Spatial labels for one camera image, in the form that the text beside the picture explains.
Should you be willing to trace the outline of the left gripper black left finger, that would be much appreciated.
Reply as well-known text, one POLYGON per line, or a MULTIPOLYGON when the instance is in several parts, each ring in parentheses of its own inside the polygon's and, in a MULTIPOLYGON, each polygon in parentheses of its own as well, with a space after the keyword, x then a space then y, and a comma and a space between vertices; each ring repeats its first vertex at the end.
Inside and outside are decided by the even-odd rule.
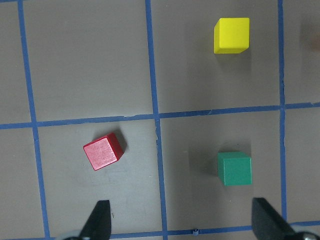
POLYGON ((83 226, 80 240, 109 240, 112 232, 111 206, 109 200, 99 200, 83 226))

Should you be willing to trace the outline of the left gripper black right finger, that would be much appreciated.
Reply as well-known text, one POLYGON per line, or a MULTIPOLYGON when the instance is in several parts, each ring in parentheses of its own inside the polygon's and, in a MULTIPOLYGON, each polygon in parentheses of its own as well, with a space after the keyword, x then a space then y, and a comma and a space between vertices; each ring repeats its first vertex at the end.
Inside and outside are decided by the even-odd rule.
POLYGON ((263 197, 254 197, 251 227, 258 240, 288 240, 295 235, 293 228, 263 197))

